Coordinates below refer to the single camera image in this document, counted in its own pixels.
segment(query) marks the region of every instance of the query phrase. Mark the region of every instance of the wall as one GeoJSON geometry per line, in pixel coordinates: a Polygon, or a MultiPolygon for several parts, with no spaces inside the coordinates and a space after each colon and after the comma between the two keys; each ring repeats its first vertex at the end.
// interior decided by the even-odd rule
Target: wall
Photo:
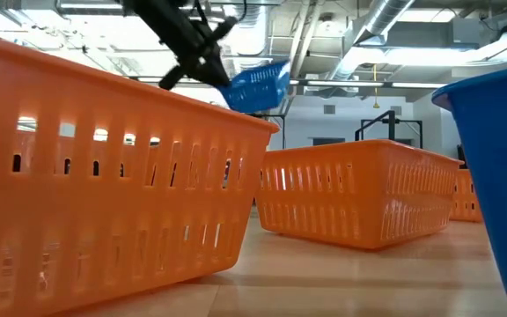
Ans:
{"type": "MultiPolygon", "coordinates": [[[[314,137],[343,137],[355,141],[354,134],[361,127],[362,119],[374,119],[389,110],[391,106],[402,106],[401,119],[413,118],[412,104],[402,97],[380,97],[379,109],[373,108],[375,99],[331,98],[297,96],[287,115],[285,123],[286,148],[312,146],[314,137]],[[324,105],[335,105],[335,114],[324,114],[324,105]]],[[[418,145],[418,135],[405,123],[396,125],[397,138],[410,138],[418,145]]],[[[364,132],[365,139],[388,138],[388,126],[376,123],[364,132]]],[[[270,150],[282,149],[282,132],[271,137],[270,150]]]]}
{"type": "Polygon", "coordinates": [[[428,94],[414,103],[414,117],[423,121],[423,148],[457,158],[459,132],[452,114],[431,103],[428,94]]]}

